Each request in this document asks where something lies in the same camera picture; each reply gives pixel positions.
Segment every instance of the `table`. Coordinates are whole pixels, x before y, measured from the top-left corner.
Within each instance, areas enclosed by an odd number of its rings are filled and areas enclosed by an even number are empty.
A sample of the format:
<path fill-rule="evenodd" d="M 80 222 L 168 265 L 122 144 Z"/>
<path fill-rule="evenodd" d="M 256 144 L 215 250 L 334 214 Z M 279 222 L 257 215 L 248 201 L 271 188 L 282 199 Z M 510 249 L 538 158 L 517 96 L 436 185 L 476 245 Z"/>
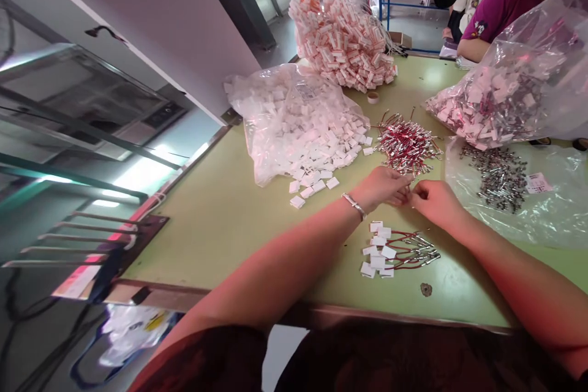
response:
<path fill-rule="evenodd" d="M 397 59 L 399 76 L 377 89 L 380 103 L 369 105 L 366 96 L 345 90 L 372 121 L 386 109 L 413 119 L 439 136 L 450 132 L 427 115 L 420 103 L 463 76 L 454 63 L 439 59 Z M 372 129 L 370 136 L 377 131 Z M 231 128 L 206 156 L 168 194 L 155 214 L 170 216 L 168 224 L 123 274 L 107 301 L 127 303 L 142 286 L 153 289 L 145 304 L 186 311 L 208 290 L 235 270 L 274 236 L 316 213 L 361 181 L 383 156 L 360 156 L 335 172 L 341 185 L 312 196 L 296 210 L 288 201 L 290 178 L 278 176 L 265 188 L 255 185 L 247 155 L 243 126 Z M 443 162 L 425 176 L 440 179 Z M 334 268 L 287 315 L 284 323 L 308 327 L 327 325 L 341 317 L 360 315 L 397 320 L 472 323 L 493 330 L 515 326 L 500 293 L 476 260 L 445 232 L 411 208 L 381 206 L 367 221 L 384 221 L 402 231 L 431 228 L 425 236 L 442 258 L 412 271 L 397 271 L 393 279 L 361 277 L 361 249 L 371 236 L 363 223 L 341 248 Z M 560 271 L 588 292 L 588 250 L 561 250 L 520 244 L 527 252 Z M 421 283 L 432 287 L 424 297 Z"/>

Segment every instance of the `tape roll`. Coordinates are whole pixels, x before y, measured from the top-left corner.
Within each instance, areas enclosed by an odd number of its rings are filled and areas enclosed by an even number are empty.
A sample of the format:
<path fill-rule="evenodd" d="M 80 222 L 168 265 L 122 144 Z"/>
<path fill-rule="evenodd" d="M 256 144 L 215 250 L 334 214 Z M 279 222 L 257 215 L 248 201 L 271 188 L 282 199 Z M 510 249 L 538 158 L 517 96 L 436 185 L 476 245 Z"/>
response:
<path fill-rule="evenodd" d="M 378 104 L 380 101 L 380 95 L 377 92 L 369 92 L 367 94 L 367 102 L 370 104 Z"/>

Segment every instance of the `wrist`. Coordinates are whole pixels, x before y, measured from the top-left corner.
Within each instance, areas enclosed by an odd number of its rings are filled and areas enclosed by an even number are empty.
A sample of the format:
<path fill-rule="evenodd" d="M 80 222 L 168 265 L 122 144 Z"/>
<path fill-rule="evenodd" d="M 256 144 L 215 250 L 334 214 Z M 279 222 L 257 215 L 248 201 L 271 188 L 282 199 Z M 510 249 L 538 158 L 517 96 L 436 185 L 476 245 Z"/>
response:
<path fill-rule="evenodd" d="M 382 203 L 382 201 L 373 197 L 369 192 L 363 191 L 359 187 L 351 190 L 349 195 L 357 202 L 361 209 L 366 212 L 366 214 L 370 214 Z"/>

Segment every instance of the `person in purple shirt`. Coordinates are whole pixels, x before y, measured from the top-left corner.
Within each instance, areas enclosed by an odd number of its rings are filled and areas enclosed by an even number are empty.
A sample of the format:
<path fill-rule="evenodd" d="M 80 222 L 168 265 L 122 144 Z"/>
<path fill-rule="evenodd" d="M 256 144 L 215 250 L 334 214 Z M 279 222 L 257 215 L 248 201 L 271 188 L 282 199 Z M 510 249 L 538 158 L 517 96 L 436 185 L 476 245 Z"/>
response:
<path fill-rule="evenodd" d="M 458 55 L 480 62 L 494 39 L 543 0 L 482 0 L 458 46 Z"/>

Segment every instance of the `person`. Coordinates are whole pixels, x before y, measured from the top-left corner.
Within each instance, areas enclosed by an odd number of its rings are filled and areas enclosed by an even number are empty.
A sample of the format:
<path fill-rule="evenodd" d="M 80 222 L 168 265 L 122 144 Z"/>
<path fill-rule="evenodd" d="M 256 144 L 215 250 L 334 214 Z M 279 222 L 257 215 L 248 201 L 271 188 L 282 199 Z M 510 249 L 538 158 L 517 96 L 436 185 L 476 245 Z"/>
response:
<path fill-rule="evenodd" d="M 447 183 L 421 180 L 410 190 L 411 180 L 377 167 L 349 195 L 365 213 L 384 202 L 414 207 L 444 229 L 488 272 L 526 332 L 349 320 L 311 331 L 276 391 L 588 386 L 588 296 L 471 216 Z M 341 197 L 270 241 L 182 318 L 129 391 L 260 391 L 270 329 L 328 271 L 361 221 Z"/>
<path fill-rule="evenodd" d="M 447 27 L 443 30 L 443 38 L 451 39 L 455 44 L 459 43 L 466 31 L 467 25 L 473 17 L 473 13 L 481 0 L 455 0 L 450 8 L 450 17 Z"/>
<path fill-rule="evenodd" d="M 458 45 L 458 56 L 480 62 L 494 39 L 543 0 L 482 0 Z"/>

